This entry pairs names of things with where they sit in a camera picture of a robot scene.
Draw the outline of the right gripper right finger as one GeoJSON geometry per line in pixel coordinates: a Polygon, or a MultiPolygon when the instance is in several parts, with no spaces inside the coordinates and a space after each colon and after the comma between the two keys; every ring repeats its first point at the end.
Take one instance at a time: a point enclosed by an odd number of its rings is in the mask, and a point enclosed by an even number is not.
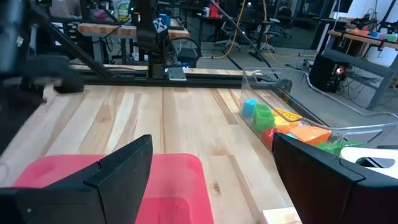
{"type": "Polygon", "coordinates": [[[398,179],[282,133],[272,155],[303,224],[398,224],[398,179]]]}

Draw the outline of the green two-stud toy block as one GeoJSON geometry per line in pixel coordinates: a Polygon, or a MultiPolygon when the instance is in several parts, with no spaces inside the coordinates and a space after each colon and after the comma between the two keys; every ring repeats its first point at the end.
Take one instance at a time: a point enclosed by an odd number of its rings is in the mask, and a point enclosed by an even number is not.
{"type": "Polygon", "coordinates": [[[253,123],[259,133],[275,127],[275,117],[269,106],[260,103],[254,105],[253,123]]]}

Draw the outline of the orange stud plate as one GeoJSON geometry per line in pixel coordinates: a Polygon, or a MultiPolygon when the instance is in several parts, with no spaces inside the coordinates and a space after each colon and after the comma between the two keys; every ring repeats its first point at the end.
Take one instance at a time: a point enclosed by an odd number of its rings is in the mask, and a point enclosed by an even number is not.
{"type": "Polygon", "coordinates": [[[274,116],[278,116],[283,118],[284,120],[288,121],[288,122],[296,122],[296,121],[300,121],[302,119],[302,116],[300,116],[299,114],[287,111],[287,110],[283,110],[280,108],[276,108],[274,110],[272,110],[272,113],[274,116]]]}

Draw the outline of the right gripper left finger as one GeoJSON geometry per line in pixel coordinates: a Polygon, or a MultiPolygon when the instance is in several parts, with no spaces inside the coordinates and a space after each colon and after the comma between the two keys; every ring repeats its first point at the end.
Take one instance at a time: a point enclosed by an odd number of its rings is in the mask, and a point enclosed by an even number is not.
{"type": "Polygon", "coordinates": [[[0,224],[134,224],[152,155],[146,134],[44,188],[0,188],[0,224]]]}

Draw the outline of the wooden workbench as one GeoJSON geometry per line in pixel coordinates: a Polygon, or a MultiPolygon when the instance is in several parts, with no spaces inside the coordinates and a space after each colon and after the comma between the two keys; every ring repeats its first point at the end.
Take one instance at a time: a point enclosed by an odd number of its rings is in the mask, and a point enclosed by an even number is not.
{"type": "MultiPolygon", "coordinates": [[[[92,24],[82,23],[78,25],[78,31],[85,36],[106,36],[117,35],[121,37],[135,37],[136,27],[134,26],[117,26],[108,24],[92,24]]],[[[169,36],[174,39],[177,37],[189,37],[190,33],[183,24],[176,18],[171,18],[169,27],[169,36]]]]}

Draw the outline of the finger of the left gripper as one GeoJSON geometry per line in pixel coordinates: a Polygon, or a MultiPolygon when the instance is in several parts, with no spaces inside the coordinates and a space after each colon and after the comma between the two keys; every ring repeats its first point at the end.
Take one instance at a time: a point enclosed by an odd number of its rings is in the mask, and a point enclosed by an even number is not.
{"type": "Polygon", "coordinates": [[[28,92],[0,91],[0,154],[44,102],[41,96],[28,92]]]}
{"type": "Polygon", "coordinates": [[[38,85],[53,85],[58,93],[83,92],[83,79],[64,56],[36,55],[23,63],[23,74],[38,85]]]}

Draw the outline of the black equipment box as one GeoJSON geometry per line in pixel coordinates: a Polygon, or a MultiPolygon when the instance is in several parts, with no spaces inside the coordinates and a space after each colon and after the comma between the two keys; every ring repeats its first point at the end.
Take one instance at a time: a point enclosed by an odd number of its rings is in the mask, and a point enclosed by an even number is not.
{"type": "Polygon", "coordinates": [[[310,83],[323,92],[336,93],[340,82],[345,79],[349,64],[317,55],[310,70],[310,83]]]}

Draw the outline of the red two-stud toy block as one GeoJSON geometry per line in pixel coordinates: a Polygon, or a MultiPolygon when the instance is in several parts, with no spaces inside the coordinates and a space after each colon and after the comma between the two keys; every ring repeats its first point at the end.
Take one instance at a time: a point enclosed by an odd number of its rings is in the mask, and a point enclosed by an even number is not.
{"type": "Polygon", "coordinates": [[[273,146],[273,139],[274,139],[274,134],[275,133],[280,133],[280,131],[277,128],[270,128],[266,129],[262,132],[261,134],[261,140],[265,147],[271,151],[272,146],[273,146]]]}

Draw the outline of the white plastic bin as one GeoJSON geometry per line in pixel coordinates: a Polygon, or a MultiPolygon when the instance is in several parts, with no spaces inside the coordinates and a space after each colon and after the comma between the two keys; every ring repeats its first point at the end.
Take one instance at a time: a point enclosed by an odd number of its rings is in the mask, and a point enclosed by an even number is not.
{"type": "Polygon", "coordinates": [[[398,179],[398,150],[394,149],[372,149],[364,147],[344,147],[340,157],[352,163],[365,157],[392,159],[393,165],[387,168],[368,167],[368,169],[398,179]]]}

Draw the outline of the grey metal table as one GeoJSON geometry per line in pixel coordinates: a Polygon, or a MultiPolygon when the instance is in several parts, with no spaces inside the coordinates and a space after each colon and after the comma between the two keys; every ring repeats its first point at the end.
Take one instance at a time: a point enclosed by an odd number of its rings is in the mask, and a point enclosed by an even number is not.
{"type": "Polygon", "coordinates": [[[348,62],[355,67],[362,68],[370,73],[373,73],[382,78],[382,81],[378,87],[373,87],[375,89],[375,93],[369,105],[366,109],[373,109],[379,106],[379,101],[384,96],[387,91],[389,85],[398,75],[398,55],[395,57],[393,63],[389,67],[385,67],[376,63],[369,62],[365,59],[354,57],[352,55],[348,55],[347,53],[342,53],[332,49],[333,42],[336,37],[341,37],[343,39],[357,40],[363,42],[365,44],[376,45],[379,48],[388,47],[394,50],[398,50],[398,44],[392,42],[385,42],[379,39],[373,39],[370,37],[365,37],[361,35],[354,35],[344,32],[338,32],[335,30],[329,30],[328,34],[330,35],[330,39],[325,47],[323,54],[327,57],[333,58],[337,61],[345,61],[348,62]]]}

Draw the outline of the pink translucent plastic bin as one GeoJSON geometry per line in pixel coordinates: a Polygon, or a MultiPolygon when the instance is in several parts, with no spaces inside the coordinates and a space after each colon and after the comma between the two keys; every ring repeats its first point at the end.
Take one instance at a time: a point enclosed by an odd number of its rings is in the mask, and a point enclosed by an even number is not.
{"type": "MultiPolygon", "coordinates": [[[[59,154],[30,163],[14,187],[45,187],[104,158],[59,154]]],[[[154,154],[136,224],[214,224],[202,164],[193,154],[154,154]]]]}

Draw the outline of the small blue toy block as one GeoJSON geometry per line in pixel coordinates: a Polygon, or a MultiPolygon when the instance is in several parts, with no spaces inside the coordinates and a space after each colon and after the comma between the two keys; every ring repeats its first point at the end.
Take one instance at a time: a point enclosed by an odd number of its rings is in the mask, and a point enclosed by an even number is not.
{"type": "Polygon", "coordinates": [[[241,114],[245,118],[250,118],[254,114],[254,107],[257,104],[256,99],[248,99],[244,102],[241,114]]]}

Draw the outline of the long green toy block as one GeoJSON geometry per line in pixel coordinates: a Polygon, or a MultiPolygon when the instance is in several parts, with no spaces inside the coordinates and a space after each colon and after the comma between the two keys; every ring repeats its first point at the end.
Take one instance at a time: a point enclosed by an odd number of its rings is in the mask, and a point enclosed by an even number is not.
{"type": "Polygon", "coordinates": [[[333,154],[335,156],[339,156],[341,153],[341,150],[344,147],[359,147],[362,146],[360,142],[357,141],[333,141],[333,142],[321,142],[320,144],[317,145],[317,148],[328,152],[330,154],[333,154]]]}

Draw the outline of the orange toy block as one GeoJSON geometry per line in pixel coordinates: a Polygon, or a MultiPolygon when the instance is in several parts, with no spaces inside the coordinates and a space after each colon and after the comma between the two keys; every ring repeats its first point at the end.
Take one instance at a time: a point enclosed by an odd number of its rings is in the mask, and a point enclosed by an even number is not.
{"type": "Polygon", "coordinates": [[[327,142],[331,131],[316,126],[296,126],[289,129],[283,129],[282,133],[298,139],[307,144],[317,146],[320,143],[327,142]]]}

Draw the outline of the clear plastic bin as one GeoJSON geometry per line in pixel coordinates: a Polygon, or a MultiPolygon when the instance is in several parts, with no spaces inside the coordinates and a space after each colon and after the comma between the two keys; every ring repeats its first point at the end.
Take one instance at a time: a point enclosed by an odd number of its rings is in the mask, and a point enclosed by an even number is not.
{"type": "Polygon", "coordinates": [[[244,122],[261,139],[254,128],[253,116],[245,118],[241,111],[248,99],[280,108],[302,116],[300,121],[289,122],[290,126],[316,126],[331,131],[327,142],[357,141],[359,147],[378,147],[386,136],[398,127],[398,116],[388,112],[363,113],[331,95],[315,88],[308,74],[290,68],[248,68],[241,85],[239,114],[244,122]]]}

